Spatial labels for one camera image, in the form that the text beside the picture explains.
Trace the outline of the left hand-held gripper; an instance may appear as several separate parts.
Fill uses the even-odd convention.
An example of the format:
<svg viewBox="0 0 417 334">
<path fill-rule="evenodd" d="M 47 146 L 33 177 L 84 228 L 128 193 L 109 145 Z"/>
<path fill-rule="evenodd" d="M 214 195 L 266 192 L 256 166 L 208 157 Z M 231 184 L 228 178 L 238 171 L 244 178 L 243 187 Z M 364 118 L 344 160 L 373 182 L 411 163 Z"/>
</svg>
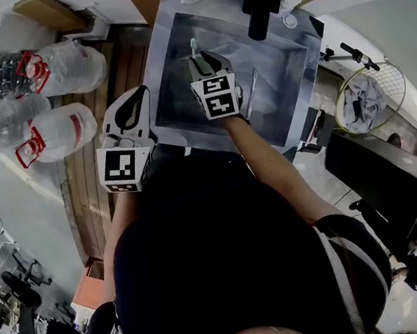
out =
<svg viewBox="0 0 417 334">
<path fill-rule="evenodd" d="M 130 89 L 107 108 L 97 162 L 99 183 L 108 192 L 143 190 L 155 149 L 149 115 L 150 90 L 145 85 Z"/>
</svg>

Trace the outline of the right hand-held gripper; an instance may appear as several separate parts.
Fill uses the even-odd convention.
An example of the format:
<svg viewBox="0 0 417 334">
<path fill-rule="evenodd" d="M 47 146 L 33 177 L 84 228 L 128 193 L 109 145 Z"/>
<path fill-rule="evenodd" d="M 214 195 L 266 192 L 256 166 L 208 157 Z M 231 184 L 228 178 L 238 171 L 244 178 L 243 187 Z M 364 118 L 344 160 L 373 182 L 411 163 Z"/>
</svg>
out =
<svg viewBox="0 0 417 334">
<path fill-rule="evenodd" d="M 241 85 L 227 58 L 203 50 L 190 56 L 187 65 L 192 93 L 208 120 L 240 113 Z"/>
</svg>

